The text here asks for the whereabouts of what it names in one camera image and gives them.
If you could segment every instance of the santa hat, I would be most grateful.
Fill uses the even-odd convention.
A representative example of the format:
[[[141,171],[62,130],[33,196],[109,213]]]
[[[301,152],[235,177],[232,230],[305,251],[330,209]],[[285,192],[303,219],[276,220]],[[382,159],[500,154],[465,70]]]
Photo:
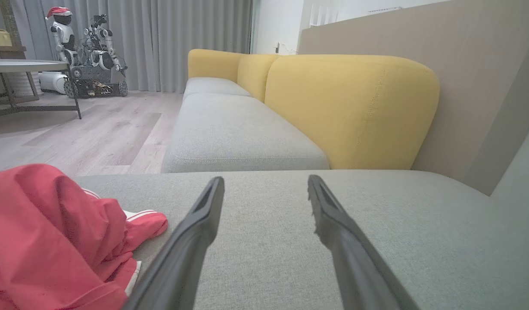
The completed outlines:
[[[52,15],[70,16],[72,13],[68,8],[64,8],[63,6],[54,6],[48,11],[48,14],[46,14],[44,19],[48,19]]]

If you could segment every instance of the yellow pitcher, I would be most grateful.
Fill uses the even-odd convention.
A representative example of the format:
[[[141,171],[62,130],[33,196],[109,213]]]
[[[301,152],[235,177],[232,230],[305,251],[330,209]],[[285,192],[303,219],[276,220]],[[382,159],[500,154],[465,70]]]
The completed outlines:
[[[10,34],[4,29],[0,29],[0,47],[11,47],[12,40],[10,39]]]

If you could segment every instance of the gray curtain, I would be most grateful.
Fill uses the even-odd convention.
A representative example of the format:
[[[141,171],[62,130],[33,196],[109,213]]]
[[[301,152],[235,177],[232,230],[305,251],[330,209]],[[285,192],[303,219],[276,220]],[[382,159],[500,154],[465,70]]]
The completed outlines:
[[[25,0],[37,59],[55,59],[44,16],[53,6],[73,12],[76,40],[93,15],[105,26],[128,65],[129,90],[183,92],[191,49],[249,52],[251,0]]]

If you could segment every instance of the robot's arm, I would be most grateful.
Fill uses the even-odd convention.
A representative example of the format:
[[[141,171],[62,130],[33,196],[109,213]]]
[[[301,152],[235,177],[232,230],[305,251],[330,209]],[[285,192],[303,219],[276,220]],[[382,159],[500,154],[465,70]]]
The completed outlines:
[[[104,42],[106,43],[107,52],[111,56],[111,60],[113,61],[113,67],[115,68],[115,70],[121,71],[123,69],[126,69],[126,67],[121,67],[121,63],[119,63],[119,59],[117,58],[117,54],[115,53],[115,49],[113,48],[113,39],[111,39],[111,37],[113,37],[113,33],[111,32],[111,30],[100,29],[100,37],[103,37]]]
[[[65,47],[63,46],[62,38],[60,37],[60,33],[62,32],[62,30],[56,26],[52,26],[50,27],[50,31],[52,32],[52,37],[54,37],[54,42],[56,43],[56,51],[58,51],[58,58],[60,59],[60,61],[69,62],[65,56]]]

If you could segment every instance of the wooden floor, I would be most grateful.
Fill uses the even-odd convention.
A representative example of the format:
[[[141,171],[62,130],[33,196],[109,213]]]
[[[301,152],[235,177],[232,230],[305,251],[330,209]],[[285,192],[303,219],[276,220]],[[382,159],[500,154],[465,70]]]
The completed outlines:
[[[46,93],[36,105],[74,101]],[[0,171],[47,163],[70,177],[160,173],[182,95],[129,92],[127,97],[80,99],[77,112],[0,116]]]

